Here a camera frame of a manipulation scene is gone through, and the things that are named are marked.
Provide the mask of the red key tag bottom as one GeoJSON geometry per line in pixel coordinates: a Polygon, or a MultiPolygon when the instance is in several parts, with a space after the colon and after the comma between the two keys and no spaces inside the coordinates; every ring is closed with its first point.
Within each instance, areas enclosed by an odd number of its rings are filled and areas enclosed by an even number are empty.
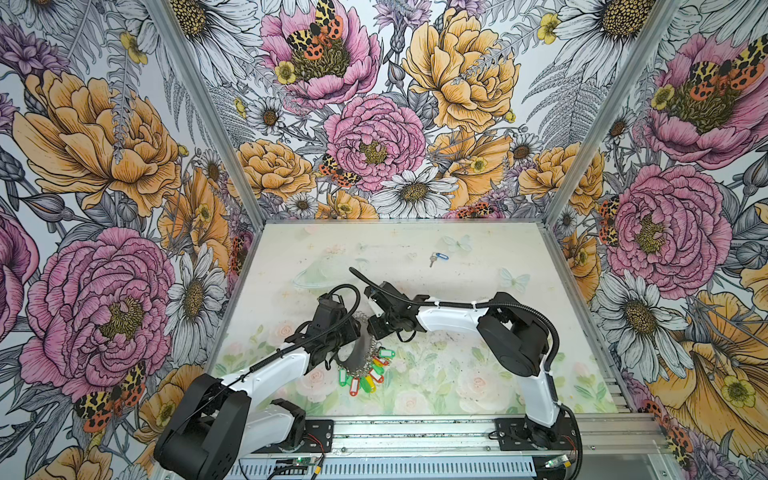
{"type": "Polygon", "coordinates": [[[350,382],[349,386],[349,395],[352,397],[356,397],[360,390],[360,378],[359,377],[353,377],[350,382]]]}

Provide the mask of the yellow key tag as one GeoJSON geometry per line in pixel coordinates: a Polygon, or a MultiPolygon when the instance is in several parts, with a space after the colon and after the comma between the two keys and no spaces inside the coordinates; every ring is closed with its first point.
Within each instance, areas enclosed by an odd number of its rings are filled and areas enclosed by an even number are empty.
{"type": "Polygon", "coordinates": [[[377,389],[376,381],[370,375],[360,378],[360,387],[368,394],[375,392],[377,389]]]}

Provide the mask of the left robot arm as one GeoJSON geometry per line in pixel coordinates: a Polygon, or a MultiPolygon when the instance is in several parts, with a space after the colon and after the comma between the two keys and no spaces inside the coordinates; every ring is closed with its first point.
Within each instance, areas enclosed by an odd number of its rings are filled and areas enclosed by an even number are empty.
{"type": "Polygon", "coordinates": [[[183,479],[223,479],[252,452],[300,443],[304,410],[272,396],[359,339],[360,302],[355,286],[337,286],[271,355],[222,378],[194,379],[156,442],[154,460],[183,479]]]}

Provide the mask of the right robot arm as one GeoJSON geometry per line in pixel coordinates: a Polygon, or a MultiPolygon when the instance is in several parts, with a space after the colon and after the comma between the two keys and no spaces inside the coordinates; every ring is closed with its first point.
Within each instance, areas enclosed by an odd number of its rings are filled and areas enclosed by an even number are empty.
{"type": "Polygon", "coordinates": [[[410,299],[384,282],[368,285],[365,295],[374,312],[368,331],[376,339],[438,331],[479,336],[500,366],[518,378],[525,416],[510,436],[536,449],[555,447],[566,411],[551,374],[559,353],[559,334],[545,316],[506,292],[472,303],[428,295],[410,299]]]}

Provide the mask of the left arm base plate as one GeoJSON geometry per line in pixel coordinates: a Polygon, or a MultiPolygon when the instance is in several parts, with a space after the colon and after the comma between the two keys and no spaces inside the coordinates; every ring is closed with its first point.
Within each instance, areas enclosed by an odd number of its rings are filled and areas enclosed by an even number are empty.
{"type": "Polygon", "coordinates": [[[333,420],[310,419],[305,420],[303,426],[301,433],[297,427],[293,427],[286,440],[256,450],[254,454],[321,454],[332,450],[335,428],[333,420]]]}

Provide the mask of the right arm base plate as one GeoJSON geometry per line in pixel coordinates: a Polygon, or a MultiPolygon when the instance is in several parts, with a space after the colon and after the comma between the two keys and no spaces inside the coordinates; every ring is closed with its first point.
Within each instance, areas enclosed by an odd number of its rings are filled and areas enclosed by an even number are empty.
{"type": "Polygon", "coordinates": [[[487,434],[501,451],[575,451],[577,437],[568,415],[560,415],[550,427],[536,424],[525,416],[496,418],[493,430],[487,434]]]}

